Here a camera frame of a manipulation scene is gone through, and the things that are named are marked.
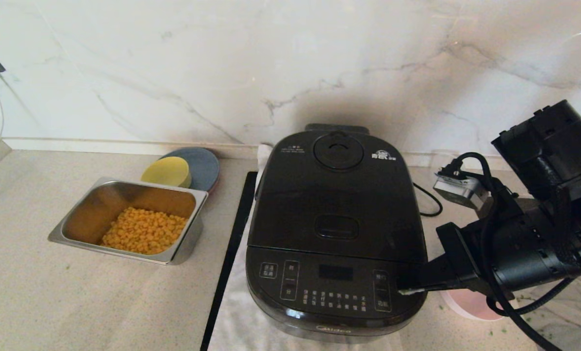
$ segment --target corn kernel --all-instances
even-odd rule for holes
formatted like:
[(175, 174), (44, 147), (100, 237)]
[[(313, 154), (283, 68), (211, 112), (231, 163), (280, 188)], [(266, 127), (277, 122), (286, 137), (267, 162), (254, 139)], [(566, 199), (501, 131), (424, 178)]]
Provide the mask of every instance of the corn kernel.
[(154, 255), (173, 245), (186, 218), (128, 207), (111, 222), (100, 245), (133, 253)]

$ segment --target white cloth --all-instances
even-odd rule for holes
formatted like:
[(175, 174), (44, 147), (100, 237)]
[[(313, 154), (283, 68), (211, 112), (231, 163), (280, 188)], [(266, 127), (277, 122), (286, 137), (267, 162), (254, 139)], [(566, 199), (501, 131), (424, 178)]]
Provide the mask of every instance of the white cloth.
[[(520, 306), (544, 295), (557, 282), (515, 293)], [(538, 333), (563, 351), (581, 351), (581, 277), (564, 291), (523, 318)]]
[[(258, 149), (259, 171), (256, 185), (270, 153), (270, 146), (261, 145)], [(269, 320), (270, 317), (255, 304), (248, 291), (245, 255), (251, 218), (252, 213), (245, 225), (241, 244), (219, 307), (219, 314), (208, 346), (210, 351), (397, 351), (403, 349), (398, 333), (392, 333), (368, 344), (342, 345), (294, 337), (275, 328)]]

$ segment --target beige countertop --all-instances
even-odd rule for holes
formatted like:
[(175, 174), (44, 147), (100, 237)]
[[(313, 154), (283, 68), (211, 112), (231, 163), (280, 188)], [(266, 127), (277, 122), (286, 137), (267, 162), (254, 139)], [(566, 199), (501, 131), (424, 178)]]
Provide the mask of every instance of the beige countertop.
[[(101, 176), (137, 180), (156, 156), (13, 151), (0, 163), (0, 350), (199, 349), (247, 171), (255, 160), (221, 160), (221, 178), (201, 213), (204, 231), (181, 265), (162, 266), (47, 241), (48, 233)], [(431, 171), (411, 169), (429, 188)], [(496, 173), (507, 185), (511, 173)], [(422, 210), (431, 202), (419, 197)], [(424, 218), (429, 258), (435, 227), (475, 220), (445, 204)], [(429, 293), (399, 331), (406, 350), (535, 350), (511, 322), (456, 315)]]

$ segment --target blue plate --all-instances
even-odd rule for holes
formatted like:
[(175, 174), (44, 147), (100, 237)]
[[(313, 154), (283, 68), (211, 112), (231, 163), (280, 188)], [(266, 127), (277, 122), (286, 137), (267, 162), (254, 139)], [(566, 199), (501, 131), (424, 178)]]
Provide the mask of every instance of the blue plate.
[(210, 191), (219, 179), (219, 160), (211, 151), (202, 147), (183, 147), (161, 158), (181, 157), (189, 163), (191, 186), (189, 189)]

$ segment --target marble wall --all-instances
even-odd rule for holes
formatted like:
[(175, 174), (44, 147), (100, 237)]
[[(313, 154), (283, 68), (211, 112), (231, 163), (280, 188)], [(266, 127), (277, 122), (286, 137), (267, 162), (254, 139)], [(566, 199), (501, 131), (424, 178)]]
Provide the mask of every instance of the marble wall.
[(496, 154), (581, 113), (581, 0), (0, 0), (5, 137), (277, 142), (358, 124)]

